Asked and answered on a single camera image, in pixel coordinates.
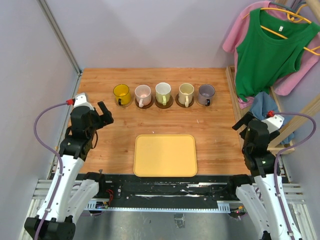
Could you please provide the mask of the woven rattan coaster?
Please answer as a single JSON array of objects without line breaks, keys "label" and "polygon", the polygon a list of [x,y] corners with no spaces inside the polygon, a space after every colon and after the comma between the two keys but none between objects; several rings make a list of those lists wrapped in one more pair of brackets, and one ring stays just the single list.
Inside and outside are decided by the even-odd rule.
[{"label": "woven rattan coaster", "polygon": [[123,99],[123,98],[115,98],[114,102],[118,107],[126,108],[126,107],[128,107],[129,105],[132,104],[133,99],[131,98],[130,100],[126,100],[126,99]]},{"label": "woven rattan coaster", "polygon": [[196,97],[196,102],[202,107],[209,107],[212,104],[212,98],[198,95]]}]

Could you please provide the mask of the purple mug black handle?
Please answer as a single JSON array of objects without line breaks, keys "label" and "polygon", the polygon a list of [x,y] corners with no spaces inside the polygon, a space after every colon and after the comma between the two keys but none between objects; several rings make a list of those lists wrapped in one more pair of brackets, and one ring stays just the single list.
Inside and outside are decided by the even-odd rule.
[{"label": "purple mug black handle", "polygon": [[204,96],[204,97],[208,97],[208,98],[212,98],[213,101],[213,97],[215,95],[215,88],[210,85],[210,84],[203,84],[199,87],[198,89],[198,96]]}]

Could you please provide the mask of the cream mug with text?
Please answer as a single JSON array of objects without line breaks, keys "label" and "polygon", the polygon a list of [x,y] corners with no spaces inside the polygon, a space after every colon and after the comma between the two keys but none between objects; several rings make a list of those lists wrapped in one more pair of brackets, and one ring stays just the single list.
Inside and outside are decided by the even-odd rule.
[{"label": "cream mug with text", "polygon": [[194,86],[190,83],[183,83],[179,87],[178,102],[188,108],[193,100]]}]

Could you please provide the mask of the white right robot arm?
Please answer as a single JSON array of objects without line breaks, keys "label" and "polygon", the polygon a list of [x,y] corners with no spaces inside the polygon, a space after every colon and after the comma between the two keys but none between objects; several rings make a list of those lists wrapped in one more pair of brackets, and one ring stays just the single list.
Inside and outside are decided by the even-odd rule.
[{"label": "white right robot arm", "polygon": [[232,128],[243,139],[242,154],[251,175],[230,177],[227,196],[240,200],[261,240],[301,240],[283,189],[279,160],[268,150],[284,122],[281,115],[271,112],[259,120],[248,111]]}]

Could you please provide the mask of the pink translucent mug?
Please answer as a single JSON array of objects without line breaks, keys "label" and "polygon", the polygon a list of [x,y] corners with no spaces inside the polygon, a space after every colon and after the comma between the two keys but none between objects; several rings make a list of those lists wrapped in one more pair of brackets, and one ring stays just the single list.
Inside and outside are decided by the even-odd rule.
[{"label": "pink translucent mug", "polygon": [[151,88],[148,85],[139,85],[136,87],[135,91],[135,98],[150,98]]}]

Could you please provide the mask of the white mug green handle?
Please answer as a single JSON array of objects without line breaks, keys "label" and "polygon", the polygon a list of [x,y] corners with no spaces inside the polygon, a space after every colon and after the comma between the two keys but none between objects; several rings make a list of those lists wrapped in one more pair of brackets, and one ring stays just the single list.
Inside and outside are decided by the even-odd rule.
[{"label": "white mug green handle", "polygon": [[166,106],[171,97],[171,86],[166,82],[160,82],[155,86],[156,100],[159,104]]}]

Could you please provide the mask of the yellow mug black handle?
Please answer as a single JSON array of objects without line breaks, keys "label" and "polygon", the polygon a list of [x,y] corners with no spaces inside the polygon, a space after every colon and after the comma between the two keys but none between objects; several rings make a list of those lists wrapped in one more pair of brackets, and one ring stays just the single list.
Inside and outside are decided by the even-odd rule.
[{"label": "yellow mug black handle", "polygon": [[121,98],[129,101],[131,97],[130,88],[125,84],[118,84],[113,89],[113,95],[115,98]]}]

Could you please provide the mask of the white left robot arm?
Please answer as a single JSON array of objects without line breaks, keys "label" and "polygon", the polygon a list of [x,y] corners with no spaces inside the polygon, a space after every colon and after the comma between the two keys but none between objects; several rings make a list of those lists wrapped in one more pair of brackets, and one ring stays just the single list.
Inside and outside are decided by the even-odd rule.
[{"label": "white left robot arm", "polygon": [[114,122],[112,113],[103,101],[98,102],[102,111],[88,102],[69,99],[64,105],[72,105],[71,125],[67,128],[59,151],[49,148],[58,160],[57,169],[46,198],[35,217],[28,217],[24,229],[34,240],[71,240],[76,223],[84,208],[93,198],[104,197],[107,191],[105,175],[88,172],[79,188],[72,193],[79,170],[88,153],[98,142],[99,129]]}]

